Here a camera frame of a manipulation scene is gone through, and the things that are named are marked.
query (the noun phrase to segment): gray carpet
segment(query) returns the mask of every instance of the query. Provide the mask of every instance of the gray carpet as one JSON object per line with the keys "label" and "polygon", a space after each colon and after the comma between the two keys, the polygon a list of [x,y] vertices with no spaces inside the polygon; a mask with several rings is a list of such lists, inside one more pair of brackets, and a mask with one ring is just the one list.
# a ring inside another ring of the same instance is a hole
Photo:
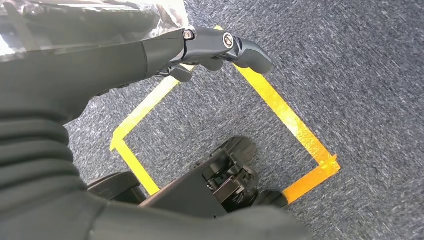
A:
{"label": "gray carpet", "polygon": [[[188,0],[190,22],[259,43],[265,75],[340,172],[289,210],[315,239],[424,239],[424,2]],[[82,177],[127,170],[112,132],[160,82],[90,102],[68,124]],[[233,135],[258,147],[261,186],[285,188],[316,163],[244,78],[198,67],[125,139],[163,187]]]}

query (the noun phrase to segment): floor marking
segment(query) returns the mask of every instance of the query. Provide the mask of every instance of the floor marking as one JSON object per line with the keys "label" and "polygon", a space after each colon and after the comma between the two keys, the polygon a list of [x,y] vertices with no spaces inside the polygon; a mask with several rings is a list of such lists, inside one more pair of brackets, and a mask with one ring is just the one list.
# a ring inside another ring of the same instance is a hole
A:
{"label": "floor marking", "polygon": [[[216,26],[215,29],[222,30],[220,26]],[[184,67],[190,71],[194,68],[193,66]],[[314,170],[283,191],[288,203],[291,204],[340,170],[340,165],[336,161],[337,155],[331,155],[328,152],[261,74],[254,72],[250,68],[235,67],[318,163]],[[157,193],[159,188],[140,161],[131,152],[124,138],[178,83],[175,78],[166,77],[113,132],[110,150],[116,149],[119,152],[150,195]]]}
{"label": "floor marking", "polygon": [[250,68],[235,67],[319,164],[283,191],[288,203],[293,203],[340,170],[337,155],[328,152],[264,76]]}
{"label": "floor marking", "polygon": [[[189,71],[194,66],[182,65]],[[143,120],[147,114],[172,90],[179,81],[168,76],[135,108],[125,120],[113,131],[112,141],[110,142],[110,151],[117,150],[128,167],[146,189],[148,194],[153,195],[159,191],[159,187],[150,177],[143,165],[125,143],[124,138]]]}

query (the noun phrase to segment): metal bolt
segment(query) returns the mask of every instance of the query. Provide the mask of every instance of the metal bolt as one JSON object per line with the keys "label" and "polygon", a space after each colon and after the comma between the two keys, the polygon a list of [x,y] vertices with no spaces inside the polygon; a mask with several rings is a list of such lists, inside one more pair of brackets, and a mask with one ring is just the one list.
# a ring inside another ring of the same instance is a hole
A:
{"label": "metal bolt", "polygon": [[226,32],[225,34],[224,34],[224,37],[223,37],[223,40],[224,40],[224,45],[227,47],[227,48],[232,48],[233,47],[233,44],[234,44],[234,38],[233,38],[233,36],[231,35],[231,34],[229,34],[228,32]]}
{"label": "metal bolt", "polygon": [[191,40],[191,39],[193,39],[194,38],[194,34],[193,34],[193,32],[191,31],[191,30],[185,30],[184,31],[184,39],[185,40]]}

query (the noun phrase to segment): black plastic mount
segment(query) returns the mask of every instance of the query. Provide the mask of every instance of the black plastic mount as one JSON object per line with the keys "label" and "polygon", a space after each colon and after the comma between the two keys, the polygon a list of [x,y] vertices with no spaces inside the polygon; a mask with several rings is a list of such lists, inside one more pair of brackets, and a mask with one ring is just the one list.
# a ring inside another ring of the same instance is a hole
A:
{"label": "black plastic mount", "polygon": [[202,218],[219,218],[253,205],[286,206],[281,190],[258,190],[259,176],[251,167],[255,154],[256,147],[248,138],[236,136],[148,199],[132,172],[101,178],[88,190],[108,200]]}
{"label": "black plastic mount", "polygon": [[232,36],[224,30],[200,26],[190,26],[183,34],[184,49],[169,66],[156,73],[158,76],[173,76],[180,82],[188,82],[191,72],[176,64],[202,65],[210,71],[218,71],[224,61],[232,62],[240,68],[251,68],[259,74],[267,73],[273,66],[271,58],[256,43]]}

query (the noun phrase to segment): clear plastic sheet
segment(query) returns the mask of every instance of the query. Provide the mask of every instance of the clear plastic sheet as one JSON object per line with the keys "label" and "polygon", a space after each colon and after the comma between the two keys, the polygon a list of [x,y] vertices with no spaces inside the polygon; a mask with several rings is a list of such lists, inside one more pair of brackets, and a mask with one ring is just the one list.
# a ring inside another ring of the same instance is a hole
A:
{"label": "clear plastic sheet", "polygon": [[188,22],[183,0],[0,0],[0,62],[143,41]]}

